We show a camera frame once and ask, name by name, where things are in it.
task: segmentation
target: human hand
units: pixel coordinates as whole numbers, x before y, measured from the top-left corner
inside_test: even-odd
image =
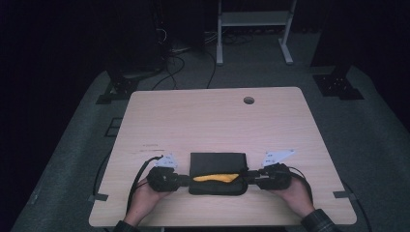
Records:
[[[269,190],[269,192],[280,196],[287,206],[301,218],[306,217],[315,210],[308,196],[306,186],[295,177],[292,177],[289,188]]]
[[[124,222],[129,225],[137,226],[147,215],[149,215],[160,202],[161,199],[172,192],[157,192],[143,179],[138,183],[138,187],[132,196],[132,203],[127,212]]]

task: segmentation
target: gray carpet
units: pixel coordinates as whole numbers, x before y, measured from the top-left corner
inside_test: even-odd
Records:
[[[332,68],[309,67],[318,38],[319,34],[290,35],[293,66],[284,63],[278,35],[254,36],[251,43],[225,46],[224,65],[217,67],[210,88],[301,88],[340,178],[354,190],[373,231],[408,231],[409,133],[376,92],[370,78],[354,67],[347,77],[364,100],[322,97],[312,75],[329,73]],[[216,47],[207,48],[215,56]],[[175,74],[177,88],[206,88],[214,68],[211,56],[188,52],[179,57],[185,66]],[[172,72],[180,67],[180,60],[169,60]],[[165,76],[163,72],[141,81],[138,90],[150,91]],[[115,142],[114,137],[104,136],[105,132],[112,118],[124,115],[128,103],[96,104],[108,82],[106,72],[102,72],[90,86],[13,231],[103,231],[88,223],[93,207],[88,198],[99,166]],[[173,88],[169,78],[157,90]],[[341,228],[367,231],[358,203],[352,204],[358,221]],[[300,226],[287,229],[304,231]]]

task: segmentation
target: grommet hole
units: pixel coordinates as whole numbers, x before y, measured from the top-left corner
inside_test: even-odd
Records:
[[[253,97],[245,97],[244,98],[244,103],[253,104],[253,103],[255,103],[255,99]]]

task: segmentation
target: white paper tag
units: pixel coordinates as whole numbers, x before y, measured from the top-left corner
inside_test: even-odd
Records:
[[[155,163],[155,166],[176,168],[178,166],[178,163],[174,159],[174,156],[172,155],[172,153],[170,153],[168,155],[163,156],[161,159],[159,159]]]
[[[292,156],[293,154],[295,154],[295,150],[293,149],[278,152],[266,152],[266,156],[262,162],[262,166],[269,166],[275,164]]]

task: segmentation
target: black equipment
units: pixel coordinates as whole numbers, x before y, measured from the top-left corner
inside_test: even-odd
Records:
[[[275,163],[257,171],[242,173],[242,177],[248,184],[258,185],[261,189],[278,190],[289,188],[292,173],[285,164]]]
[[[172,167],[153,167],[147,181],[155,191],[176,191],[179,187],[190,185],[190,176],[178,175]]]
[[[132,184],[127,211],[130,208],[133,193],[138,188],[137,183],[142,172],[151,160],[159,160],[160,158],[161,157],[151,158],[145,161],[142,165]],[[153,167],[147,176],[147,183],[153,190],[158,192],[176,191],[179,187],[189,187],[191,177],[188,175],[179,175],[174,171],[175,170],[172,167]],[[310,201],[313,202],[310,184],[306,178],[291,172],[290,168],[284,163],[275,163],[265,166],[263,169],[259,170],[242,171],[239,174],[240,175],[238,178],[243,179],[247,185],[258,185],[261,189],[265,190],[288,189],[291,185],[292,177],[297,178],[305,185]]]
[[[242,195],[247,192],[248,183],[239,174],[247,170],[245,153],[191,153],[188,192],[192,195]],[[231,177],[230,181],[218,179],[231,174],[237,177]]]

